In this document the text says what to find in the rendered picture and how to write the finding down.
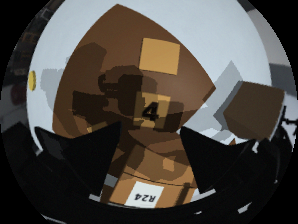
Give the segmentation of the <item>white paper ticket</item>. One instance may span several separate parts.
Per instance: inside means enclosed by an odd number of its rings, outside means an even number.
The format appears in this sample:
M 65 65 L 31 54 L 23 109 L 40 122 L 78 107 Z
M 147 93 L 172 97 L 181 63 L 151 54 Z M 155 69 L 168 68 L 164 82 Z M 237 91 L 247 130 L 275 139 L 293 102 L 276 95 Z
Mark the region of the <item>white paper ticket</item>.
M 128 201 L 125 201 L 125 206 L 153 209 L 153 206 L 156 205 L 158 198 L 161 196 L 162 190 L 164 190 L 164 186 L 144 184 L 136 181 L 130 196 L 128 196 Z

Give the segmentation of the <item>tan letter tile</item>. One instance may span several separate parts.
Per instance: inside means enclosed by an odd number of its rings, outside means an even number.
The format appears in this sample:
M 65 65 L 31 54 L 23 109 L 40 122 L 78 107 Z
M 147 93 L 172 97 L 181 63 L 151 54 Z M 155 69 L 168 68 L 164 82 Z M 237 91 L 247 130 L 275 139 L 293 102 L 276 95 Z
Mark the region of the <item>tan letter tile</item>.
M 164 129 L 168 116 L 169 96 L 153 92 L 137 92 L 133 125 Z
M 172 41 L 146 39 L 142 41 L 140 69 L 176 75 L 180 44 Z
M 94 124 L 94 125 L 92 125 L 92 127 L 88 127 L 88 128 L 86 128 L 86 131 L 88 131 L 88 132 L 90 132 L 90 133 L 92 133 L 93 131 L 97 131 L 97 129 L 100 129 L 100 128 L 102 128 L 102 127 L 106 127 L 106 125 L 108 125 L 108 124 L 106 124 L 106 121 L 102 121 L 102 123 L 100 123 L 100 124 Z

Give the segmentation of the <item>yellow round disc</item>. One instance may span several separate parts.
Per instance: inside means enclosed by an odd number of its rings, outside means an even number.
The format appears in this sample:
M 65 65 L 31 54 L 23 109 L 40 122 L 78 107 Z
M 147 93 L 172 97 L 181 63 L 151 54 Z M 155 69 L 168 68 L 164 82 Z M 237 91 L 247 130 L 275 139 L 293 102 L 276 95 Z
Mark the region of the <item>yellow round disc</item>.
M 35 91 L 35 87 L 36 87 L 36 73 L 35 71 L 31 71 L 31 73 L 29 73 L 29 79 L 28 79 L 28 87 L 29 89 L 31 89 L 31 91 Z

